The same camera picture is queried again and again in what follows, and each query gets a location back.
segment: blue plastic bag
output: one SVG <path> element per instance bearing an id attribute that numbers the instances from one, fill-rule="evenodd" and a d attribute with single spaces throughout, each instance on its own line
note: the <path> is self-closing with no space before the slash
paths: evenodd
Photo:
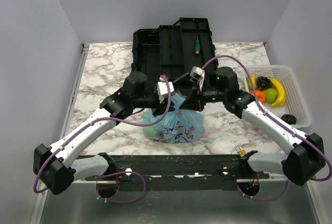
<path id="1" fill-rule="evenodd" d="M 147 138 L 155 139 L 163 143 L 184 143 L 198 140 L 205 133 L 204 117 L 196 111 L 179 109 L 185 101 L 180 95 L 172 96 L 175 111 L 166 114 L 159 123 L 143 127 L 143 133 Z M 143 116 L 144 123 L 151 123 L 159 119 L 154 117 L 152 111 L 147 111 Z"/>

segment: gray wall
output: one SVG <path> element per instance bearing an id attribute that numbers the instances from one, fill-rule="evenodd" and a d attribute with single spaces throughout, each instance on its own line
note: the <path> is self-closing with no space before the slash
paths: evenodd
<path id="1" fill-rule="evenodd" d="M 290 66 L 299 81 L 312 116 L 309 131 L 324 139 L 332 160 L 332 3 L 292 0 L 267 44 L 273 64 Z M 328 169 L 318 177 L 325 177 Z M 317 183 L 327 209 L 332 209 L 332 180 Z"/>
<path id="2" fill-rule="evenodd" d="M 0 0 L 0 222 L 28 223 L 32 154 L 60 135 L 81 53 L 58 0 Z"/>
<path id="3" fill-rule="evenodd" d="M 267 41 L 291 0 L 60 0 L 85 43 L 132 41 L 141 28 L 207 17 L 214 41 Z"/>

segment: black toolbox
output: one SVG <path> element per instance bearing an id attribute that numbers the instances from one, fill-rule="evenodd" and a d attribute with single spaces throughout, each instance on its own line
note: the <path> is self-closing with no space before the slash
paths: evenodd
<path id="1" fill-rule="evenodd" d="M 147 75 L 147 89 L 153 90 L 160 75 L 174 81 L 193 66 L 202 67 L 215 56 L 212 32 L 206 18 L 180 18 L 173 25 L 160 25 L 157 29 L 141 29 L 133 35 L 133 71 Z M 200 43 L 200 53 L 195 53 L 196 40 Z M 218 61 L 205 68 L 205 87 L 216 86 L 215 70 Z M 177 83 L 184 95 L 190 91 L 189 77 Z"/>

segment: fruit basket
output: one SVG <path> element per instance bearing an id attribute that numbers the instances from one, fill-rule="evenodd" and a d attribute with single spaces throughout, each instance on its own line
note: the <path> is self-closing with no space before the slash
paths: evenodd
<path id="1" fill-rule="evenodd" d="M 272 108 L 270 103 L 263 103 L 269 111 L 281 118 L 284 114 L 294 115 L 297 119 L 294 128 L 304 128 L 311 125 L 311 117 L 305 100 L 300 90 L 300 86 L 295 78 L 293 71 L 287 66 L 279 65 L 255 65 L 246 67 L 251 76 L 272 77 L 279 81 L 286 92 L 286 102 L 284 105 Z M 243 70 L 244 86 L 247 92 L 251 92 L 247 83 L 247 75 Z"/>

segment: dark grapes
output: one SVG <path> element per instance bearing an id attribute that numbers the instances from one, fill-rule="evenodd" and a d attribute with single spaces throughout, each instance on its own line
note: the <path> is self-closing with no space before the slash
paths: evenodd
<path id="1" fill-rule="evenodd" d="M 264 91 L 268 88 L 272 88 L 270 79 L 265 76 L 259 76 L 257 78 L 256 85 L 257 85 L 257 89 L 260 91 Z"/>

